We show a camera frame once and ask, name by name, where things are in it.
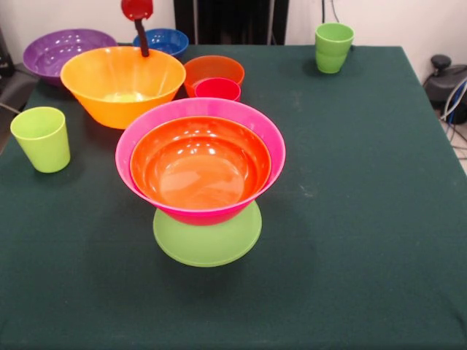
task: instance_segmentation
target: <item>green cup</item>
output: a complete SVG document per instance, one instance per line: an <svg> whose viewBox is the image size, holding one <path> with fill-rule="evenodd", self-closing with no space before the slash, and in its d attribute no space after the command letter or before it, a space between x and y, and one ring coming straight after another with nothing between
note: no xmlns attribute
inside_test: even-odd
<svg viewBox="0 0 467 350"><path fill-rule="evenodd" d="M18 114L9 129L42 173L55 173L70 161L65 115L52 107L36 107Z"/></svg>
<svg viewBox="0 0 467 350"><path fill-rule="evenodd" d="M345 62L354 32L341 23L324 23L315 32L316 63L322 73L337 73Z"/></svg>

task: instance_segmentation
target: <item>bowl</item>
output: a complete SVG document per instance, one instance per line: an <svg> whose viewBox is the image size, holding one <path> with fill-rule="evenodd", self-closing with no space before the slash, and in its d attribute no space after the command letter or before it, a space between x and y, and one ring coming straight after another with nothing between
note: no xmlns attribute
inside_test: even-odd
<svg viewBox="0 0 467 350"><path fill-rule="evenodd" d="M108 34L93 29L67 29L41 36L23 53L24 66L43 80L61 85L60 70L76 55L100 47L117 46Z"/></svg>
<svg viewBox="0 0 467 350"><path fill-rule="evenodd" d="M157 28L145 31L147 45L150 49L159 50L176 58L181 58L188 47L188 37L176 29ZM133 40L133 46L139 47L139 36Z"/></svg>
<svg viewBox="0 0 467 350"><path fill-rule="evenodd" d="M63 66L61 79L97 122L125 129L141 114L171 101L185 68L170 55L138 47L107 47L82 53Z"/></svg>
<svg viewBox="0 0 467 350"><path fill-rule="evenodd" d="M227 78L242 86L245 70L232 58L225 56L201 56L185 64L187 78L185 89L189 97L195 97L197 84L207 78Z"/></svg>
<svg viewBox="0 0 467 350"><path fill-rule="evenodd" d="M152 129L135 146L136 186L178 209L230 206L254 195L269 178L271 158L250 129L219 117L183 117Z"/></svg>
<svg viewBox="0 0 467 350"><path fill-rule="evenodd" d="M263 140L271 156L271 173L260 191L236 204L215 210L188 210L158 203L138 190L130 172L131 154L135 145L158 125L193 115L232 120L246 126ZM157 206L180 222L191 225L213 225L236 216L245 206L265 193L276 182L285 164L285 143L277 126L266 115L250 106L222 98L184 98L154 108L131 123L117 144L115 162L123 182L140 198Z"/></svg>
<svg viewBox="0 0 467 350"><path fill-rule="evenodd" d="M227 78L208 78L196 85L196 97L218 97L240 101L242 89L233 80Z"/></svg>

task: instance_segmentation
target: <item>stacked bowls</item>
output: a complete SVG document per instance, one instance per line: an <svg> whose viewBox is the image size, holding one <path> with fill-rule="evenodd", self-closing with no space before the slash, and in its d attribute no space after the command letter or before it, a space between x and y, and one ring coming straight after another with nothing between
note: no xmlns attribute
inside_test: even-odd
<svg viewBox="0 0 467 350"><path fill-rule="evenodd" d="M188 157L181 157L183 152ZM228 155L218 157L226 152ZM221 98L186 98L154 108L131 123L120 137L115 161L125 184L173 219L189 225L214 225L235 217L273 185L285 163L285 143L276 125L252 107ZM189 194L194 198L188 205L183 201L188 192L178 195L180 200L170 199L171 190L180 190L187 178L199 185L212 169L222 167L230 169L217 173L225 176L223 185L230 182L236 184L234 188L250 190L234 191L229 201L217 202L217 206L211 200L208 206L204 200L194 204L196 196L202 199L206 195L196 194L197 185ZM178 181L177 174L182 174ZM169 181L169 175L175 177ZM211 190L207 197L213 198L217 190L226 198L222 188Z"/></svg>

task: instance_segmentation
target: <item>green plate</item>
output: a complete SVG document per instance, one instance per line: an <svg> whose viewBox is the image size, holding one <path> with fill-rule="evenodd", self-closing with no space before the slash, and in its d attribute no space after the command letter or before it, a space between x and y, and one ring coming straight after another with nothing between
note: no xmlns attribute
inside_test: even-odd
<svg viewBox="0 0 467 350"><path fill-rule="evenodd" d="M210 268L239 259L261 233L261 213L252 202L233 219L212 226L186 225L156 210L155 240L171 258L186 265Z"/></svg>

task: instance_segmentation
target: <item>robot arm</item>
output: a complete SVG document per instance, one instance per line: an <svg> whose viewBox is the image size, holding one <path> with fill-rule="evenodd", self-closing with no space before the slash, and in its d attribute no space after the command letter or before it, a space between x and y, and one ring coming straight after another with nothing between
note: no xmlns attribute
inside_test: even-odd
<svg viewBox="0 0 467 350"><path fill-rule="evenodd" d="M141 54L143 57L149 56L142 20L148 19L153 14L153 0L122 0L122 11L129 20L134 21L141 42Z"/></svg>

